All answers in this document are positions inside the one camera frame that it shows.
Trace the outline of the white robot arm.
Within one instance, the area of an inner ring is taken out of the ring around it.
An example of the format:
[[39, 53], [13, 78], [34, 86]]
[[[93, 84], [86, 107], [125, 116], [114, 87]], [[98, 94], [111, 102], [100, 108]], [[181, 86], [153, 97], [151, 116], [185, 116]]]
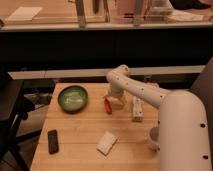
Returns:
[[197, 95], [131, 79], [126, 65], [106, 79], [109, 96], [121, 99], [126, 90], [158, 109], [159, 171], [213, 171], [207, 113]]

